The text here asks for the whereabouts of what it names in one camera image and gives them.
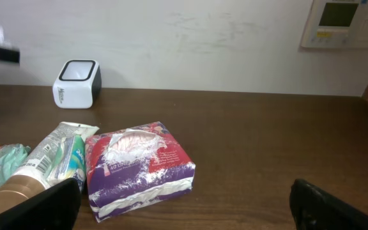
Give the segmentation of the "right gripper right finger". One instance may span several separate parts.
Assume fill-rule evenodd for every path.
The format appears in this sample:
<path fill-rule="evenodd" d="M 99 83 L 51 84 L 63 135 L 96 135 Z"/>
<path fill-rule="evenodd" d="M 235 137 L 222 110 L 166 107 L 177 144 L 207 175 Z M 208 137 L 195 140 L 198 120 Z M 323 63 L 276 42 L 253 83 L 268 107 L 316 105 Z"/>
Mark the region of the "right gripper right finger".
<path fill-rule="evenodd" d="M 289 207 L 297 229 L 368 230 L 368 215 L 303 179 L 291 186 Z"/>

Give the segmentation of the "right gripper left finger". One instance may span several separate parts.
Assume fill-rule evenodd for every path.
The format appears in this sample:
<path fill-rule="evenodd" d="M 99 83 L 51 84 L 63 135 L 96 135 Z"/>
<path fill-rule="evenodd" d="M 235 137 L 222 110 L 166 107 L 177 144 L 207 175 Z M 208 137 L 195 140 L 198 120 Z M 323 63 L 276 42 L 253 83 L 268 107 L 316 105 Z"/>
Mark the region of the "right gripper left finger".
<path fill-rule="evenodd" d="M 81 206 L 81 192 L 68 178 L 0 214 L 2 229 L 72 229 Z"/>

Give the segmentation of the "white tube gold cap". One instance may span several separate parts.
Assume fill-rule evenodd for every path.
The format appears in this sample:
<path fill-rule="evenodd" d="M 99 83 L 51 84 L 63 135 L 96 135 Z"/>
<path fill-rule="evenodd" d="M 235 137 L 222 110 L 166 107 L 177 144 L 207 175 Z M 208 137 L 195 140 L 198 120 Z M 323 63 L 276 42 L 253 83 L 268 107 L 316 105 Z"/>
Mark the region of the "white tube gold cap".
<path fill-rule="evenodd" d="M 84 141 L 99 128 L 80 123 L 61 122 L 0 187 L 0 213 L 27 201 L 50 187 L 47 182 L 54 158 L 65 137 L 80 135 Z"/>

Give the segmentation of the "small green tissue packet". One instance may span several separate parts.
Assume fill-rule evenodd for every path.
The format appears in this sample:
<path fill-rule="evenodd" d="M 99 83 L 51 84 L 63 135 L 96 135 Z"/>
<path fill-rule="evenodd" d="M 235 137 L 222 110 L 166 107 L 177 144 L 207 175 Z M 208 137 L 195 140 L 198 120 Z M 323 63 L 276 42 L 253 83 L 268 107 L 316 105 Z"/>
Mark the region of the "small green tissue packet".
<path fill-rule="evenodd" d="M 50 186 L 68 178 L 76 179 L 80 192 L 86 180 L 85 143 L 80 135 L 62 138 L 47 176 Z"/>

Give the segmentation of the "pink floral pad package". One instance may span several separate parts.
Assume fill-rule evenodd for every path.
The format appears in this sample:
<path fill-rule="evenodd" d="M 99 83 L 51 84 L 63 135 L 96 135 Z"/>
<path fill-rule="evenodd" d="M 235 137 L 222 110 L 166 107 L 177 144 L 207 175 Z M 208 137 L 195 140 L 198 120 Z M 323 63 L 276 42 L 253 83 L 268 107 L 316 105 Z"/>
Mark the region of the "pink floral pad package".
<path fill-rule="evenodd" d="M 189 193 L 195 169 L 159 121 L 86 139 L 88 199 L 97 222 Z"/>

